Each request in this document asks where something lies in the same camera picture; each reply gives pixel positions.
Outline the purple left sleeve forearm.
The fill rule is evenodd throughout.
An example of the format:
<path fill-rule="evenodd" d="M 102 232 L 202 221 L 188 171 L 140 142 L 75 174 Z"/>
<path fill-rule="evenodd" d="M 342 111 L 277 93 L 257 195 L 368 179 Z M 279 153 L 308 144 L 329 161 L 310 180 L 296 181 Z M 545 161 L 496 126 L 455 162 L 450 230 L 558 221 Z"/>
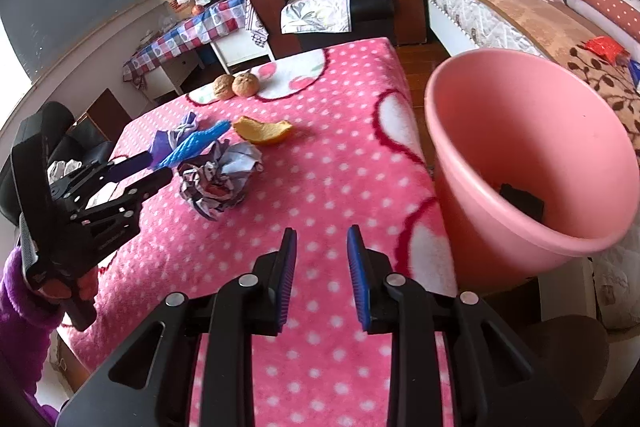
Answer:
<path fill-rule="evenodd" d="M 3 268 L 1 281 L 1 360 L 29 404 L 53 425 L 58 411 L 36 400 L 37 384 L 47 360 L 52 332 L 63 318 L 60 306 L 49 303 L 25 283 L 21 247 L 16 246 Z"/>

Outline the left hand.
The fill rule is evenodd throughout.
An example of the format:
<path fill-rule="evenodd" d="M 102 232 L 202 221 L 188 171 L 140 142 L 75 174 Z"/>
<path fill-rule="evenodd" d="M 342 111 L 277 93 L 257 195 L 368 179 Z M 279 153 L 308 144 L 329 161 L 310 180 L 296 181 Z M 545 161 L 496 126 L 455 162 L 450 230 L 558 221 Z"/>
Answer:
<path fill-rule="evenodd" d="M 75 285 L 81 300 L 91 301 L 96 298 L 99 291 L 98 269 L 91 269 L 77 280 Z M 50 303 L 72 297 L 72 290 L 58 280 L 47 281 L 38 289 L 37 293 L 49 300 Z"/>

